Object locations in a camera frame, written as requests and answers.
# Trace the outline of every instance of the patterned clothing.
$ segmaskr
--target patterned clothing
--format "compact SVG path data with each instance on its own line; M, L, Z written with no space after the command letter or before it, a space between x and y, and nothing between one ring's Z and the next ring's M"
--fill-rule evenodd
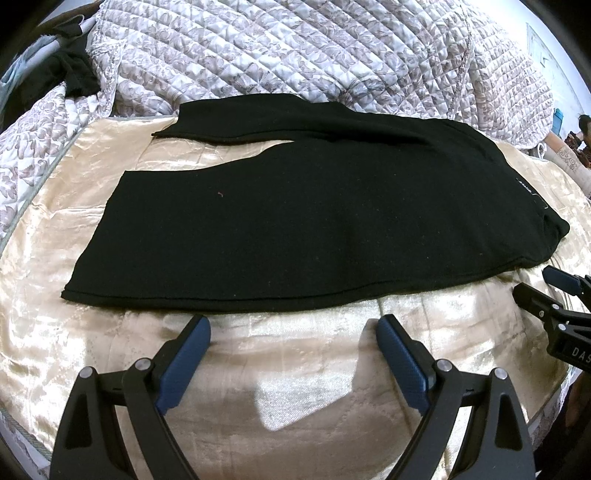
M591 168L591 148L586 146L584 149L579 150L581 140L574 133L569 133L566 139L564 140L566 143L577 155L580 162L587 168Z

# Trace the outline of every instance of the beige bedspread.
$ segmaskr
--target beige bedspread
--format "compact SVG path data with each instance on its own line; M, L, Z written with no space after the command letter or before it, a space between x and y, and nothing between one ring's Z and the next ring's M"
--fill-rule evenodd
M190 318L60 299L121 174L206 168L277 143L212 147L152 139L152 132L173 121L101 119L87 127L0 258L0 401L50 449L83 366L99 372L128 368L152 356ZM570 223L551 263L591 273L591 207L580 189L556 165L499 147ZM563 380L566 366L545 353L541 322L516 307L511 289L526 281L582 309L577 299L548 291L543 266L314 312L210 316L211 347L167 421L204 480L384 478L419 421L404 405L375 342L375 323L384 313L396 314L435 358L480 373L504 367L531 419ZM447 477L467 415L461 413L434 478ZM121 419L138 476L150 478L124 409Z

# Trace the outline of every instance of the floral pattern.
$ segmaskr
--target floral pattern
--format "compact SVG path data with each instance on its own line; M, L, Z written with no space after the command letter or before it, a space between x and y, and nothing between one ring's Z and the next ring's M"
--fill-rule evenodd
M534 63L464 0L106 0L94 41L125 43L114 111L295 93L361 112L448 118L517 148L550 131Z
M101 86L97 95L65 98L62 83L0 135L0 241L70 140L90 121L111 114L120 50L114 42L94 46L91 56Z

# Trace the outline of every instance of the blue gripper pad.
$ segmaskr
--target blue gripper pad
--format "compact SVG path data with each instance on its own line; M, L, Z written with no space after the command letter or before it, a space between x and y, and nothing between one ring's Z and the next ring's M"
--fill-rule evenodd
M547 284L553 285L569 295L577 296L583 292L581 282L577 277L558 268L549 265L542 270L542 276Z
M378 321L376 338L379 349L384 354L408 405L416 408L421 415L425 415L430 406L427 378L412 353L384 317Z
M160 378L160 394L155 405L162 415L166 415L169 408L174 408L180 403L199 362L205 355L211 336L209 320L202 317Z

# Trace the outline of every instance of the folded black shirt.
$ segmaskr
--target folded black shirt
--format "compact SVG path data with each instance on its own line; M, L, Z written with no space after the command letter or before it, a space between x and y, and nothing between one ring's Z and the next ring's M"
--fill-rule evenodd
M538 265L569 231L470 126L291 95L198 100L155 134L285 139L192 171L128 171L62 298L212 312L330 307Z

